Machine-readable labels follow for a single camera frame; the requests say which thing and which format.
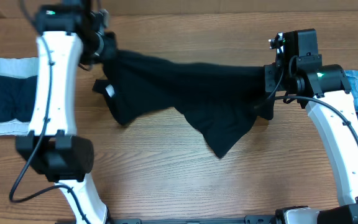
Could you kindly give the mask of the black polo shirt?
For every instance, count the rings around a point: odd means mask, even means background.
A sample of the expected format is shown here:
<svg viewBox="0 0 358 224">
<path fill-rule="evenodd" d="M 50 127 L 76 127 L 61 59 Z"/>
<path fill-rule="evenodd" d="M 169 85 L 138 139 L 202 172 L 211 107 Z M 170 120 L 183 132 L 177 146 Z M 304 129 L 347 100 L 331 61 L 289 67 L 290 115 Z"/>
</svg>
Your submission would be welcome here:
<svg viewBox="0 0 358 224">
<path fill-rule="evenodd" d="M 93 91 L 104 96 L 119 124 L 174 107 L 220 159 L 257 117 L 273 118 L 264 67 L 173 63 L 120 50 L 116 58 L 103 62 L 103 72 L 106 79 L 96 80 Z"/>
</svg>

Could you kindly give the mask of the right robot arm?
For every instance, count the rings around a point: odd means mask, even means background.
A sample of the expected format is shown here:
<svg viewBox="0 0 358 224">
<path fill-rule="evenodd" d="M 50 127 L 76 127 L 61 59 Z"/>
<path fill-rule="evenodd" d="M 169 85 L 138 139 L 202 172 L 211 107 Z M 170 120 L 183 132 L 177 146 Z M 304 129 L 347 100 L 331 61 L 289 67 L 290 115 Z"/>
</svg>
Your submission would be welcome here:
<svg viewBox="0 0 358 224">
<path fill-rule="evenodd" d="M 267 100 L 297 101 L 316 126 L 333 170 L 338 207 L 279 208 L 246 223 L 358 223 L 358 119 L 351 85 L 338 64 L 323 65 L 315 29 L 279 32 L 269 40 L 275 63 L 265 66 Z"/>
</svg>

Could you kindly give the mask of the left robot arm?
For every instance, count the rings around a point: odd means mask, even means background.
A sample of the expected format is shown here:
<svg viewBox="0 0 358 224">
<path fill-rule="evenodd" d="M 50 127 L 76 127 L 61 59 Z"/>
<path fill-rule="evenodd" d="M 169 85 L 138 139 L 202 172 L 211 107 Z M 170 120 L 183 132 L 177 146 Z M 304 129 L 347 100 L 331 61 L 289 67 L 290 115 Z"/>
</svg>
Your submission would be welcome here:
<svg viewBox="0 0 358 224">
<path fill-rule="evenodd" d="M 109 50 L 108 12 L 92 7 L 91 0 L 62 1 L 27 16 L 37 32 L 39 69 L 32 118 L 27 134 L 16 138 L 16 150 L 26 169 L 61 190 L 75 223 L 111 223 L 91 175 L 93 144 L 79 137 L 75 123 L 77 70 L 91 70 Z"/>
</svg>

